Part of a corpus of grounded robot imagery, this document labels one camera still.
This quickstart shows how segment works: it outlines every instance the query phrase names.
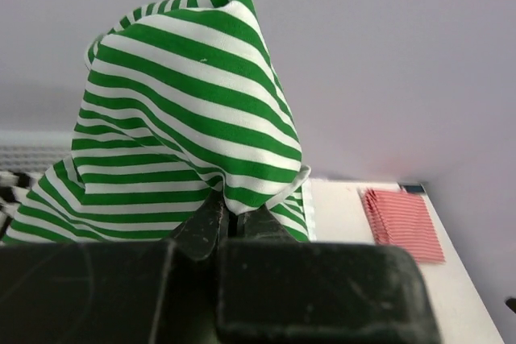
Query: striped fabric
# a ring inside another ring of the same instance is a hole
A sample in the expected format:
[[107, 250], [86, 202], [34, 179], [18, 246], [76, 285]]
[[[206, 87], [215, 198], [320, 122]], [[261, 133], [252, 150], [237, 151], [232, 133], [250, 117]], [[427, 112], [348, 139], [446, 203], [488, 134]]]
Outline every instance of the striped fabric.
[[362, 201], [376, 243], [402, 247], [420, 263], [444, 262], [443, 250], [421, 196], [368, 189]]
[[266, 205], [306, 241], [310, 168], [252, 0], [142, 6], [85, 55], [72, 152], [18, 209], [4, 242], [154, 240], [211, 189]]

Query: folded cloth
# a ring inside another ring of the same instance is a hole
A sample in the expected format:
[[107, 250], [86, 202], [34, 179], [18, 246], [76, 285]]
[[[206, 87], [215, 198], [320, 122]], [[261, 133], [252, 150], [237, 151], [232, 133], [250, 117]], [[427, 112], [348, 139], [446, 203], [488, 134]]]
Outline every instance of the folded cloth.
[[154, 240], [211, 189], [262, 205], [307, 240], [310, 168], [252, 0], [164, 0], [100, 35], [71, 155], [18, 208], [4, 242]]
[[402, 247], [420, 263], [444, 262], [443, 250], [421, 196], [368, 189], [362, 202], [376, 243]]

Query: red cloth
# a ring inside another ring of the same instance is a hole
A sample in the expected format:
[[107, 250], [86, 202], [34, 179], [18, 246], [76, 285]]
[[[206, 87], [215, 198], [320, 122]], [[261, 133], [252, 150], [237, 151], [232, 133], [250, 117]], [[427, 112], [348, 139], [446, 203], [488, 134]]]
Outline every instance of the red cloth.
[[420, 263], [444, 262], [443, 249], [421, 196], [368, 189], [362, 201], [376, 243], [402, 247]]

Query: white wall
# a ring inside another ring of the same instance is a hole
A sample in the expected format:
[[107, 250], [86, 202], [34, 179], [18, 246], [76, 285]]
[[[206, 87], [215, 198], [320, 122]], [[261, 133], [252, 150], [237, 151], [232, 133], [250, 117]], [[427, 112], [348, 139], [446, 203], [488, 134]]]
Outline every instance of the white wall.
[[[150, 1], [0, 0], [0, 129], [70, 131], [86, 44]], [[515, 265], [509, 185], [490, 185], [514, 171], [503, 156], [516, 119], [514, 0], [255, 2], [315, 174], [429, 180], [516, 342], [502, 312], [514, 269], [498, 271], [504, 259]]]

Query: wall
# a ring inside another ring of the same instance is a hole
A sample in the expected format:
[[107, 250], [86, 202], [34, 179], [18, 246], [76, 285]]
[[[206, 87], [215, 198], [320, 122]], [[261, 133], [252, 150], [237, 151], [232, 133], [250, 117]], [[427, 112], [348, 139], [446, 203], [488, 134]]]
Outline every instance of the wall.
[[[151, 1], [0, 0], [0, 130], [70, 131], [85, 46]], [[493, 258], [511, 260], [509, 199], [485, 186], [514, 165], [501, 157], [516, 119], [514, 0], [255, 2], [315, 174], [430, 181], [509, 335], [510, 269]]]

